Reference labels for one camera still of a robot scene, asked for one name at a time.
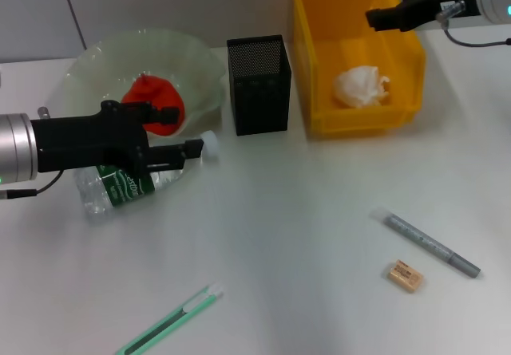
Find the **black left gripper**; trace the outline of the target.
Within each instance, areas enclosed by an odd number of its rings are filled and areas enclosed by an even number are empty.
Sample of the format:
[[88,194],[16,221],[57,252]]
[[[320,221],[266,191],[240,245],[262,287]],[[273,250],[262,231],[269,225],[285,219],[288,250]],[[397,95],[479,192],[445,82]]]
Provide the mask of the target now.
[[113,165],[132,173],[181,170],[201,157],[202,139],[149,147],[145,124],[176,125],[177,107],[103,101],[89,116],[32,120],[38,172]]

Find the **white paper ball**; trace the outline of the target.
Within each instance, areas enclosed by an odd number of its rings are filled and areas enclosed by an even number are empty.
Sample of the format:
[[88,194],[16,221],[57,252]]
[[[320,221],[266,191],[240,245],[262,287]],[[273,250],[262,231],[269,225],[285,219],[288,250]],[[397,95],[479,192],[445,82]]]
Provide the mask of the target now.
[[390,78],[377,66],[360,65],[340,73],[332,83],[336,100],[351,108],[379,106],[389,96]]

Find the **clear green-label water bottle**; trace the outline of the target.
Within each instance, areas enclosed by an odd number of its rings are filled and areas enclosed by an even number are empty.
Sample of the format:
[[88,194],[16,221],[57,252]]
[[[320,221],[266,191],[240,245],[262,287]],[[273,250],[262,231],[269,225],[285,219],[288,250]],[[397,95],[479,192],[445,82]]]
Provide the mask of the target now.
[[85,211],[90,215],[107,214],[127,203],[163,191],[200,163],[217,159],[219,145],[216,134],[203,132],[199,139],[204,142],[200,157],[188,161],[184,168],[178,170],[152,172],[138,179],[113,166],[77,169],[74,179]]

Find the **black mesh pen holder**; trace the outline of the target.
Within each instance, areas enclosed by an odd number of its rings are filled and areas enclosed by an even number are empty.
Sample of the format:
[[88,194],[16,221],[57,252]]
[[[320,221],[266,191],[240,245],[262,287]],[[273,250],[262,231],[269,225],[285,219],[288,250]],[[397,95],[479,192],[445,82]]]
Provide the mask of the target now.
[[287,130],[291,67],[280,35],[227,41],[236,135]]

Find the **translucent glass fruit plate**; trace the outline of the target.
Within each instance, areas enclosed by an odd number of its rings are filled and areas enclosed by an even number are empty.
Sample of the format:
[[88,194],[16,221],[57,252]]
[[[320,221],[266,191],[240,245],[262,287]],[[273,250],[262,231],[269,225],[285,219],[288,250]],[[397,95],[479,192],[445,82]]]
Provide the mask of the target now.
[[90,46],[69,67],[46,106],[52,117],[86,116],[120,101],[141,75],[169,81],[184,102],[180,136],[210,129],[225,100],[224,63],[199,38],[166,29],[124,31]]

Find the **gray marker pen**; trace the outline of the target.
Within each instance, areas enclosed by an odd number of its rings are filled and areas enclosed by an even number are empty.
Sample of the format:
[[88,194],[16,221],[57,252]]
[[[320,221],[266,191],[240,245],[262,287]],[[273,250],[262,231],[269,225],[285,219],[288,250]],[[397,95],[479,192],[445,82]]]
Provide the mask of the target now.
[[425,232],[419,230],[417,227],[408,223],[396,214],[387,211],[386,209],[379,208],[373,210],[370,213],[370,216],[372,219],[386,227],[389,227],[401,236],[409,239],[412,243],[428,251],[436,258],[461,271],[464,275],[470,278],[476,278],[480,274],[481,269],[479,267],[475,266],[455,251],[441,244],[436,239],[433,239]]

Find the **beige eraser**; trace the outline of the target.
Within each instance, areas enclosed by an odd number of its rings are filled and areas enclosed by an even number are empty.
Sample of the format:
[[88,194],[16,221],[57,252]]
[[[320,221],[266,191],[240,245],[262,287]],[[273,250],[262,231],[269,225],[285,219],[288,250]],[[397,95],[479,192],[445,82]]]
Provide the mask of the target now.
[[409,293],[414,293],[422,284],[423,275],[401,260],[391,267],[387,277]]

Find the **yellow plastic bin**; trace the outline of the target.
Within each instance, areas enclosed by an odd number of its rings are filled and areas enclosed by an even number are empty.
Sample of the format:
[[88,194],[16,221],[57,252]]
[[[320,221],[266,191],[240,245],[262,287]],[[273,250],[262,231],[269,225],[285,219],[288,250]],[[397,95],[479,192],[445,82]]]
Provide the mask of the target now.
[[[426,54],[415,32],[376,32],[365,13],[399,0],[293,0],[293,73],[304,124],[316,138],[369,136],[411,122],[422,107]],[[352,108],[334,79],[372,65],[390,81],[380,105]]]

